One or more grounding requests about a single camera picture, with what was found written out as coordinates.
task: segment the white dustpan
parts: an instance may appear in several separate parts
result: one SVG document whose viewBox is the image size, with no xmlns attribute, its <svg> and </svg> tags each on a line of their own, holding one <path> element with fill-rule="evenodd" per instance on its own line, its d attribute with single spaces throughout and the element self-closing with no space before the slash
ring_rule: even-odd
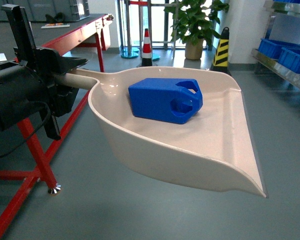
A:
<svg viewBox="0 0 300 240">
<path fill-rule="evenodd" d="M 242 92 L 231 76 L 159 66 L 116 73 L 77 69 L 74 73 L 87 76 L 91 85 L 96 81 L 92 78 L 98 79 L 89 93 L 89 106 L 114 155 L 131 170 L 197 189 L 241 190 L 267 196 Z M 196 79 L 203 95 L 203 107 L 185 124 L 134 117 L 128 87 L 145 78 Z"/>
</svg>

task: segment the yellow and black striped post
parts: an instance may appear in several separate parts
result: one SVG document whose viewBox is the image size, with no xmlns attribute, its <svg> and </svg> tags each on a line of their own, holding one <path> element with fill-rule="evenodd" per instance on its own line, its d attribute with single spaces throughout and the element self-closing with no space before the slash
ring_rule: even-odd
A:
<svg viewBox="0 0 300 240">
<path fill-rule="evenodd" d="M 228 70 L 228 51 L 229 51 L 229 28 L 222 30 L 218 47 L 216 49 L 210 70 L 230 74 Z"/>
</svg>

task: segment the tabletop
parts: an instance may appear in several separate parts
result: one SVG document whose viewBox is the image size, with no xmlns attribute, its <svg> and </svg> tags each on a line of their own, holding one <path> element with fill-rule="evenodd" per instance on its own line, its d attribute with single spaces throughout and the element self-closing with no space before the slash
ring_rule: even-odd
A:
<svg viewBox="0 0 300 240">
<path fill-rule="evenodd" d="M 41 29 L 46 22 L 31 22 L 32 33 L 37 47 L 54 40 L 60 36 L 66 35 L 81 26 L 102 19 L 105 14 L 91 14 L 90 16 L 76 22 L 70 22 L 70 27 L 46 28 Z M 0 22 L 0 53 L 4 53 L 8 60 L 15 58 L 14 47 L 16 41 L 8 22 Z"/>
</svg>

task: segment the green leaves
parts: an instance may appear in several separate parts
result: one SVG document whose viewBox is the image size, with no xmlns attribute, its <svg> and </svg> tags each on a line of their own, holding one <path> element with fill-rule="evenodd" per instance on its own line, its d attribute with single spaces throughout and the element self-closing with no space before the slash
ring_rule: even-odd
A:
<svg viewBox="0 0 300 240">
<path fill-rule="evenodd" d="M 203 6 L 206 0 L 175 0 L 171 2 L 178 5 L 178 16 L 176 16 L 176 6 L 166 6 L 164 11 L 171 13 L 175 24 L 172 26 L 176 29 L 176 37 L 182 43 L 191 41 L 197 44 L 199 39 L 205 39 L 208 46 L 212 45 L 213 36 L 220 38 L 220 34 L 214 30 L 214 22 L 220 24 L 218 18 L 219 11 L 228 11 L 229 4 L 221 0 L 213 0 L 210 7 Z"/>
</svg>

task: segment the black cable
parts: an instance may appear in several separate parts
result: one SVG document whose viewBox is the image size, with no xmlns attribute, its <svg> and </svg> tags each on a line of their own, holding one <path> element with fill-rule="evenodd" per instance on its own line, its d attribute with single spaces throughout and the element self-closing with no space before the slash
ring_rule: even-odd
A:
<svg viewBox="0 0 300 240">
<path fill-rule="evenodd" d="M 47 112 L 44 120 L 42 121 L 42 123 L 37 126 L 33 132 L 27 137 L 25 138 L 21 143 L 19 143 L 18 145 L 16 145 L 15 147 L 13 147 L 10 151 L 4 153 L 4 154 L 1 154 L 0 155 L 0 159 L 1 158 L 4 158 L 6 156 L 8 156 L 9 154 L 13 153 L 17 148 L 19 148 L 22 144 L 24 144 L 26 141 L 28 141 L 40 128 L 42 128 L 44 125 L 46 125 L 46 123 L 48 122 L 49 118 L 51 117 L 51 111 L 50 111 L 50 108 L 48 106 L 47 103 L 45 103 L 44 101 L 32 101 L 31 103 L 33 103 L 34 105 L 39 105 L 39 107 L 45 107 L 45 110 Z"/>
</svg>

